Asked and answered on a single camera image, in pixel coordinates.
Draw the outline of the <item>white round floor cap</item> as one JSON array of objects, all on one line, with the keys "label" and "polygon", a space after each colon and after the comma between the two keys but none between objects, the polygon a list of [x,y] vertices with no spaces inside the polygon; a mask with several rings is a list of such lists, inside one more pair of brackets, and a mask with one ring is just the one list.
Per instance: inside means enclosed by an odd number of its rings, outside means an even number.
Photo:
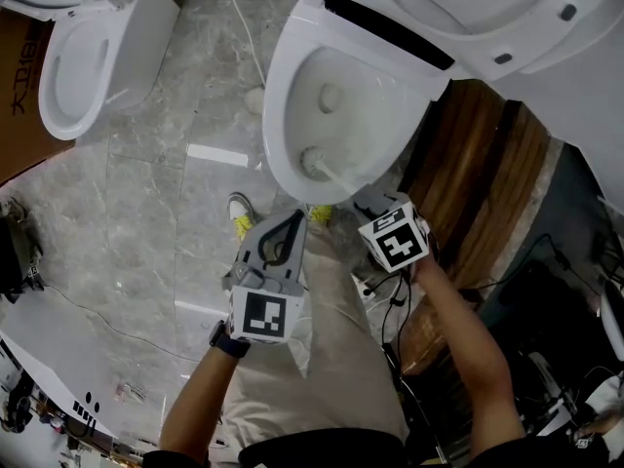
[{"label": "white round floor cap", "polygon": [[255,87],[245,93],[244,105],[251,114],[260,116],[263,113],[264,94],[263,87]]}]

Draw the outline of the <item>large cardboard box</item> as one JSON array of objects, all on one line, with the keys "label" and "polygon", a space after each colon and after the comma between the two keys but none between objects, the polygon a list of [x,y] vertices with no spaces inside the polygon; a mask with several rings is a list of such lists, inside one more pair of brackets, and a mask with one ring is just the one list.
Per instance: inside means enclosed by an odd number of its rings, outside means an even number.
[{"label": "large cardboard box", "polygon": [[0,9],[0,187],[74,146],[54,138],[39,112],[39,84],[53,26]]}]

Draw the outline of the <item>compact white toilet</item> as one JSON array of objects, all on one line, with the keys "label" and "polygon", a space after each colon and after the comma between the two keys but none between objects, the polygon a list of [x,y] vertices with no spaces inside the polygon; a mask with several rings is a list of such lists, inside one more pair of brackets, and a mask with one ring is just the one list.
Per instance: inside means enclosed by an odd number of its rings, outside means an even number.
[{"label": "compact white toilet", "polygon": [[148,96],[179,14],[174,0],[0,0],[0,7],[54,25],[38,104],[59,140]]}]

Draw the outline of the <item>brown wooden plank stack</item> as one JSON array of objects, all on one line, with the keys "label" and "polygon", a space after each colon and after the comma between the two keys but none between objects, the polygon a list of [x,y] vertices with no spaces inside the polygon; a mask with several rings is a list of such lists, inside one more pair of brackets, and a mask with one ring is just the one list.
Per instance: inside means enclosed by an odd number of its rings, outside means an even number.
[{"label": "brown wooden plank stack", "polygon": [[457,288],[492,282],[549,145],[523,103],[482,81],[452,81],[433,103],[399,189],[429,223],[438,262]]}]

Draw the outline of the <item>white board panel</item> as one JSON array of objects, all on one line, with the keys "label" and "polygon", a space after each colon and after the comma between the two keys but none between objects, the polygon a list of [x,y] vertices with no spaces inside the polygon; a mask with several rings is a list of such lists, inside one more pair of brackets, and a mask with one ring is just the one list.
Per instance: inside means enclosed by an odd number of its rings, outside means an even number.
[{"label": "white board panel", "polygon": [[28,291],[9,307],[0,338],[62,411],[120,436],[115,375],[83,310],[51,288]]}]

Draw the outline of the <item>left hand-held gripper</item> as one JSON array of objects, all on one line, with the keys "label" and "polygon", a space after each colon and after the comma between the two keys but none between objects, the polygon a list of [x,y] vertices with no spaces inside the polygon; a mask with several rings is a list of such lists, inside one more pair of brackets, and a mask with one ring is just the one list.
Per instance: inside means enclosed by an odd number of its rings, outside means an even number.
[{"label": "left hand-held gripper", "polygon": [[229,295],[227,326],[237,340],[282,344],[290,339],[304,305],[298,281],[307,233],[300,209],[260,221],[246,235],[222,278]]}]

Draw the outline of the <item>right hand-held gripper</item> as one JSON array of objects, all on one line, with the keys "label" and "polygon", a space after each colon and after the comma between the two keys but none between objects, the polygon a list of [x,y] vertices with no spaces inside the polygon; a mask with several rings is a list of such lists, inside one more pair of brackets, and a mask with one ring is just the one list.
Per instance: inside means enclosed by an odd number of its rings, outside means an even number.
[{"label": "right hand-held gripper", "polygon": [[394,273],[431,252],[429,223],[406,193],[359,191],[353,208],[358,232],[374,259]]}]

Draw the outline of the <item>black storage case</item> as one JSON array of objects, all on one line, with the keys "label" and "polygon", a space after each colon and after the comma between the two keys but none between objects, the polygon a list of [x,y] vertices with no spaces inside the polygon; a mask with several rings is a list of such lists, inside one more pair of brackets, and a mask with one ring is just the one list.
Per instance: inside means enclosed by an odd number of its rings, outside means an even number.
[{"label": "black storage case", "polygon": [[608,367],[609,346],[585,293],[532,260],[509,281],[498,301],[506,309],[492,327],[511,369],[515,391],[537,383],[529,357],[541,355],[562,388],[577,389],[590,369]]}]

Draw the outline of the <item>person's left forearm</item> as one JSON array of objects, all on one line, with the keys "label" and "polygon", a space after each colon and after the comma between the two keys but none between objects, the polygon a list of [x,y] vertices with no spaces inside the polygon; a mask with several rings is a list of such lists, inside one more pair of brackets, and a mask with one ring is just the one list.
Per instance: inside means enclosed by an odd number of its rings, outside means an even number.
[{"label": "person's left forearm", "polygon": [[216,347],[206,353],[167,415],[161,430],[160,449],[204,463],[238,363],[238,358]]}]

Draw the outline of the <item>dark raised platform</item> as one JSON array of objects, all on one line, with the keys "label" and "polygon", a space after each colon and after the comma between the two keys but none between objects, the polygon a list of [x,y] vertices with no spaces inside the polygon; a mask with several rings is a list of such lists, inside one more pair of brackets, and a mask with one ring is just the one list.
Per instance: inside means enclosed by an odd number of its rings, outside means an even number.
[{"label": "dark raised platform", "polygon": [[506,312],[498,301],[503,286],[493,283],[533,259],[582,290],[593,312],[608,276],[624,278],[624,218],[603,202],[585,159],[568,144],[549,150],[512,239],[481,282],[486,301],[479,313],[487,324]]}]

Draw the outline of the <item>person's right forearm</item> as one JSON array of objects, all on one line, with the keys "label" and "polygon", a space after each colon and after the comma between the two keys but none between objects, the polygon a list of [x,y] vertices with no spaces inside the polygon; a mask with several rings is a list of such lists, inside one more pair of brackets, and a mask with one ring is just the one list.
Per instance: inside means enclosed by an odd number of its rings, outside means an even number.
[{"label": "person's right forearm", "polygon": [[433,256],[413,274],[435,309],[450,354],[472,405],[471,456],[526,435],[507,360],[485,324]]}]

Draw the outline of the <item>black device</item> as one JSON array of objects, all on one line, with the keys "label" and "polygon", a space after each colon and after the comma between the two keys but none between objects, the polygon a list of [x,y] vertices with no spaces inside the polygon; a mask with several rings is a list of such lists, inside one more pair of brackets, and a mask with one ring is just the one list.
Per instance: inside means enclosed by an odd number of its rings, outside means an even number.
[{"label": "black device", "polygon": [[0,426],[5,431],[20,434],[32,419],[30,397],[33,386],[33,379],[23,371],[0,415]]}]

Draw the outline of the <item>white smart toilet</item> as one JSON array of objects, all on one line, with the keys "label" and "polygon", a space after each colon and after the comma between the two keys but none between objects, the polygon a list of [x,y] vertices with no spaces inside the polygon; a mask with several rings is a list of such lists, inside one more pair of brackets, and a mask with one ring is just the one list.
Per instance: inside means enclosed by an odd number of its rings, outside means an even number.
[{"label": "white smart toilet", "polygon": [[370,184],[464,79],[524,103],[619,201],[624,0],[298,0],[267,77],[270,169],[296,200],[347,200],[303,174],[301,151],[320,146]]}]

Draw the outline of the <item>person's beige trousers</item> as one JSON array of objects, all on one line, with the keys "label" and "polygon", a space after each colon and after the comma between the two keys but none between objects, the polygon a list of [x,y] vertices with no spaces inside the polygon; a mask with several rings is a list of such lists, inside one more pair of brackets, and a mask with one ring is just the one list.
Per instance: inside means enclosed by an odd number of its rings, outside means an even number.
[{"label": "person's beige trousers", "polygon": [[303,441],[331,457],[401,452],[409,434],[391,372],[325,225],[308,227],[303,272],[312,338],[306,373],[287,345],[255,343],[234,371],[223,425],[237,454],[260,443]]}]

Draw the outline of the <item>white toilet brush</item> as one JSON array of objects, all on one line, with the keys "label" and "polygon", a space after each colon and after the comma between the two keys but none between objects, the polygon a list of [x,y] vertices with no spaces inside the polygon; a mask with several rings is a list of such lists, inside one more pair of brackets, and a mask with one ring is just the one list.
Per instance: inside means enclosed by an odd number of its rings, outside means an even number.
[{"label": "white toilet brush", "polygon": [[331,192],[353,195],[368,182],[354,168],[339,158],[333,158],[320,146],[309,146],[301,151],[299,163],[303,174],[314,184]]}]

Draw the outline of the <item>person's black shirt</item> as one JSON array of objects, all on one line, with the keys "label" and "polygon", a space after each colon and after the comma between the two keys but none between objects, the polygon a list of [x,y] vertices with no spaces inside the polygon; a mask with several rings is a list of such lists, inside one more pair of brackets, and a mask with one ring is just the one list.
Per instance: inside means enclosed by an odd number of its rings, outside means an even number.
[{"label": "person's black shirt", "polygon": [[[464,468],[615,468],[603,448],[584,452],[566,440],[527,437],[490,448]],[[408,468],[402,441],[384,432],[338,428],[262,441],[244,448],[237,468]]]}]

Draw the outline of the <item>person's left shoe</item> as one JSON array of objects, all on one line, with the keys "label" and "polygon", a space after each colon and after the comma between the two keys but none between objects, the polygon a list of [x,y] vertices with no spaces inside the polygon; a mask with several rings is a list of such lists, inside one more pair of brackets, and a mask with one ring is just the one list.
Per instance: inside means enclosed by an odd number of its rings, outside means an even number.
[{"label": "person's left shoe", "polygon": [[227,210],[237,238],[243,242],[247,233],[255,226],[254,208],[244,194],[233,192],[228,197]]}]

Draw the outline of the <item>black wrist watch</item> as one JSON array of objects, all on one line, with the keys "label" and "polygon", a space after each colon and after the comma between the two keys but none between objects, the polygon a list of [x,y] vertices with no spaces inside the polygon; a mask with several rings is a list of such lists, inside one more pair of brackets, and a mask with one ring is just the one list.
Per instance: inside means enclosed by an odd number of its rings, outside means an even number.
[{"label": "black wrist watch", "polygon": [[210,346],[218,348],[230,357],[238,360],[244,358],[251,348],[251,344],[248,341],[232,338],[227,333],[227,325],[223,320],[220,320],[214,326],[210,338]]}]

